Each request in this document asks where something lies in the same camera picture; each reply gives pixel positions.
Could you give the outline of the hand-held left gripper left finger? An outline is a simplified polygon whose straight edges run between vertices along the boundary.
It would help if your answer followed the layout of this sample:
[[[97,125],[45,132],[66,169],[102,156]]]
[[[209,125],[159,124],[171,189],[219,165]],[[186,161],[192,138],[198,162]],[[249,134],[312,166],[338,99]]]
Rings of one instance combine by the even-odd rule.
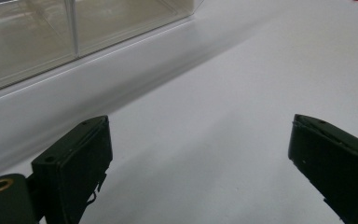
[[[109,119],[80,122],[32,161],[48,224],[78,224],[113,159]]]

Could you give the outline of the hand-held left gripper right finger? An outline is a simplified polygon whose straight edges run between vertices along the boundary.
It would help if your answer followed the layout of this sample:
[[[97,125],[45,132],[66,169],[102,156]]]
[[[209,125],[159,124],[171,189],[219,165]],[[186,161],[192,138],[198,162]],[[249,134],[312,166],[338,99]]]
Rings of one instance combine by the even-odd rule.
[[[296,114],[288,157],[345,224],[358,224],[358,138]]]

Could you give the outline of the clear acrylic compartment organizer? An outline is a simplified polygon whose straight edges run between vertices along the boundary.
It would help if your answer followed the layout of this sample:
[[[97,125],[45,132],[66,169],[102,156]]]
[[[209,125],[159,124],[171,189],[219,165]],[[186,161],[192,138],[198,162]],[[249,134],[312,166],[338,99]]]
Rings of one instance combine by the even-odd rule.
[[[0,0],[0,90],[188,17],[204,0]]]

